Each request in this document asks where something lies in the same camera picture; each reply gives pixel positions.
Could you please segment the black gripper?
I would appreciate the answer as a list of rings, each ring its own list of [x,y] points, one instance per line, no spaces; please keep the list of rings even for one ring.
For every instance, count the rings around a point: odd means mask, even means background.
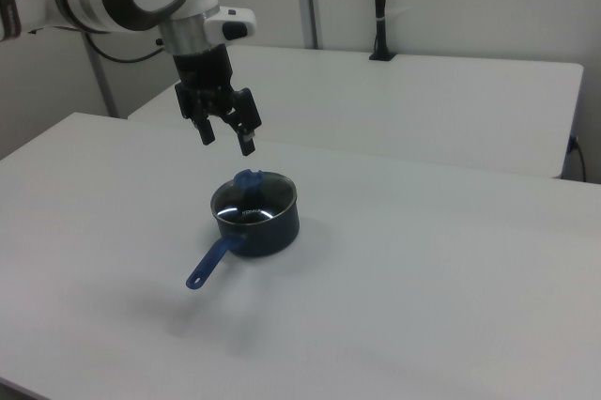
[[[173,56],[179,83],[177,101],[184,119],[189,119],[205,146],[215,141],[208,114],[226,114],[223,119],[236,133],[243,156],[255,151],[254,135],[262,125],[249,88],[233,91],[233,70],[227,47],[219,44],[200,54]]]

